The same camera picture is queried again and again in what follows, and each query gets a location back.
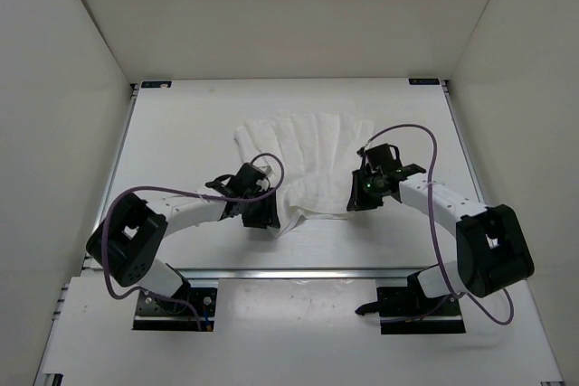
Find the white pleated skirt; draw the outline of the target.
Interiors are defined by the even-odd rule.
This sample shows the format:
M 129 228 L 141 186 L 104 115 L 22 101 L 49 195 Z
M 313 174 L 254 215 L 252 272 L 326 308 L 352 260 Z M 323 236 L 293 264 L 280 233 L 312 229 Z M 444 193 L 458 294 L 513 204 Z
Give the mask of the white pleated skirt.
M 359 168 L 359 148 L 375 132 L 373 121 L 348 114 L 283 113 L 250 119 L 233 138 L 241 159 L 261 153 L 281 160 L 285 176 L 276 192 L 279 238 L 302 220 L 345 220 L 352 172 Z

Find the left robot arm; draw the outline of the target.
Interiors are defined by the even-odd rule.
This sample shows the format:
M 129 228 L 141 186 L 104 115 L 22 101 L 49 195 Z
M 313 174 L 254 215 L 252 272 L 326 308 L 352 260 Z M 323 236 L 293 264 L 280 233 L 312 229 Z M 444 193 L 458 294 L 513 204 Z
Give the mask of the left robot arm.
M 242 217 L 254 229 L 278 229 L 276 190 L 271 169 L 245 163 L 236 174 L 221 175 L 201 193 L 166 189 L 166 196 L 148 201 L 137 190 L 120 195 L 99 227 L 90 235 L 87 253 L 105 271 L 108 289 L 147 292 L 170 312 L 186 307 L 191 287 L 176 270 L 157 258 L 161 242 L 179 231 L 203 223 Z

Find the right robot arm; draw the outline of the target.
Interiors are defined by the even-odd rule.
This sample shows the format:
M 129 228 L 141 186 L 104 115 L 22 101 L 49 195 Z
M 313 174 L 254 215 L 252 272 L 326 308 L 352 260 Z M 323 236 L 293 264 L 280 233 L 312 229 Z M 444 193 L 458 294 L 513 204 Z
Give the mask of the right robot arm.
M 397 146 L 362 147 L 357 153 L 361 165 L 352 173 L 348 211 L 374 210 L 391 197 L 422 212 L 433 230 L 443 227 L 456 241 L 454 261 L 440 259 L 411 276 L 405 302 L 414 313 L 428 313 L 442 296 L 483 298 L 534 275 L 534 261 L 511 207 L 491 207 L 455 193 L 419 165 L 404 165 Z

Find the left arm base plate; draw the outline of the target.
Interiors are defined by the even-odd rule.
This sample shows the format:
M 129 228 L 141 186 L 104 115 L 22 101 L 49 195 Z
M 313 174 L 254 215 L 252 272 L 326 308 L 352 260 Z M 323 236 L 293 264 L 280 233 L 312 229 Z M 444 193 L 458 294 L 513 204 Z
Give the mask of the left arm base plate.
M 166 302 L 140 292 L 133 316 L 132 329 L 136 331 L 169 331 L 211 333 L 214 330 L 217 281 L 189 281 L 185 300 L 195 308 Z

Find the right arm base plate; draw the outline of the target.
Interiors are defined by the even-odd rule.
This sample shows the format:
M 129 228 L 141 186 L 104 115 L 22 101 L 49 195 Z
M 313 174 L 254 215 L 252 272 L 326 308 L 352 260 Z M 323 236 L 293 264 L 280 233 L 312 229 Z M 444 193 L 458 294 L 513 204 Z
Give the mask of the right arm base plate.
M 382 335 L 466 333 L 460 304 L 453 297 L 419 297 L 409 287 L 378 287 L 376 294 L 376 301 L 355 313 L 378 314 Z

